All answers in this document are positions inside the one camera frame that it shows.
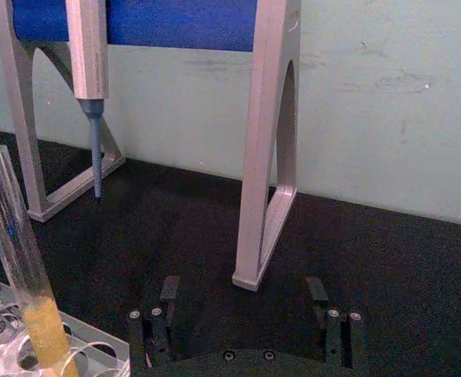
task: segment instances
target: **yellow liquid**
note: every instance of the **yellow liquid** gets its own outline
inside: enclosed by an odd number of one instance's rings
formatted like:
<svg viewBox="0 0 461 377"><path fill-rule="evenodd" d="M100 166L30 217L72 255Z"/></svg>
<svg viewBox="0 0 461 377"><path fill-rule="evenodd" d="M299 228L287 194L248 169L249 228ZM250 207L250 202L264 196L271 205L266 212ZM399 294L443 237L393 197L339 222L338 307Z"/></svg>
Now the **yellow liquid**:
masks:
<svg viewBox="0 0 461 377"><path fill-rule="evenodd" d="M54 300L40 298L23 310L24 323L38 363L61 374L64 356L69 356L69 343ZM64 377L79 377L75 361L66 368Z"/></svg>

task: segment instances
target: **blue roller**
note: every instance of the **blue roller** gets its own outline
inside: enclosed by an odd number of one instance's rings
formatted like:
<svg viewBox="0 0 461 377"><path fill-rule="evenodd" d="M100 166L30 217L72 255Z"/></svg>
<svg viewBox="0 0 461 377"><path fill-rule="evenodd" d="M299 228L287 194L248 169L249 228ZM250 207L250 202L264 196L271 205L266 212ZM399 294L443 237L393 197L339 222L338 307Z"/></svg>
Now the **blue roller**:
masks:
<svg viewBox="0 0 461 377"><path fill-rule="evenodd" d="M107 0L108 43L252 51L258 0ZM68 40L64 0L13 0L20 40Z"/></svg>

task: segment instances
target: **screw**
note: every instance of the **screw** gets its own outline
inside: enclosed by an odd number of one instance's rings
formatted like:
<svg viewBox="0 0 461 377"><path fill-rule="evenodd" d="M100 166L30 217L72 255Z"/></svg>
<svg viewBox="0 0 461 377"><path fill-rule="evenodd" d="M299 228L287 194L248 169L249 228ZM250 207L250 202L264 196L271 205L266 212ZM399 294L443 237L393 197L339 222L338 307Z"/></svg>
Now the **screw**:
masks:
<svg viewBox="0 0 461 377"><path fill-rule="evenodd" d="M139 318L140 313L138 310L133 310L132 312L129 313L129 318L132 318L135 320L136 318Z"/></svg>
<svg viewBox="0 0 461 377"><path fill-rule="evenodd" d="M361 320L361 315L359 313L351 313L350 314L350 317L353 319L353 320Z"/></svg>
<svg viewBox="0 0 461 377"><path fill-rule="evenodd" d="M225 351L223 353L223 359L225 361L234 361L236 359L236 353L232 350Z"/></svg>
<svg viewBox="0 0 461 377"><path fill-rule="evenodd" d="M272 351L265 351L263 353L263 358L267 361L274 361L276 359L276 355Z"/></svg>
<svg viewBox="0 0 461 377"><path fill-rule="evenodd" d="M336 309L330 309L327 313L330 315L330 317L334 318L337 318L340 315L340 313Z"/></svg>
<svg viewBox="0 0 461 377"><path fill-rule="evenodd" d="M154 317L158 317L160 314L162 314L162 309L160 309L160 308L154 308L154 309L152 310L152 315L153 315Z"/></svg>

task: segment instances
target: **glass test tube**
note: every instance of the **glass test tube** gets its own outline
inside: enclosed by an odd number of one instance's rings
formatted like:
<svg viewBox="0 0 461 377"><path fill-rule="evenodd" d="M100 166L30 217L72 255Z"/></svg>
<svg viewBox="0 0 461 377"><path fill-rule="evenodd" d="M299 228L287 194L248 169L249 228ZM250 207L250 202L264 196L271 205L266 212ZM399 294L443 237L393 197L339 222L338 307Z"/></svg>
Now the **glass test tube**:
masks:
<svg viewBox="0 0 461 377"><path fill-rule="evenodd" d="M0 259L40 367L60 374L64 357L69 356L68 338L4 145L0 145ZM73 361L64 377L78 375Z"/></svg>

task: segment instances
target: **white wall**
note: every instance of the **white wall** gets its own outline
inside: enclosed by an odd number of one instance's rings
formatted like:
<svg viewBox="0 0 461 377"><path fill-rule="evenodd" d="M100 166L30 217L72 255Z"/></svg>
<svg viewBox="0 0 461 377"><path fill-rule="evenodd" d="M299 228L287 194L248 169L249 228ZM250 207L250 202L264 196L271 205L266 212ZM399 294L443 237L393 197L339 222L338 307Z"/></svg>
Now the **white wall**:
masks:
<svg viewBox="0 0 461 377"><path fill-rule="evenodd" d="M461 0L303 0L303 192L461 223ZM106 117L129 157L239 178L251 55L110 51ZM41 139L88 127L45 57ZM0 66L0 130L12 131Z"/></svg>

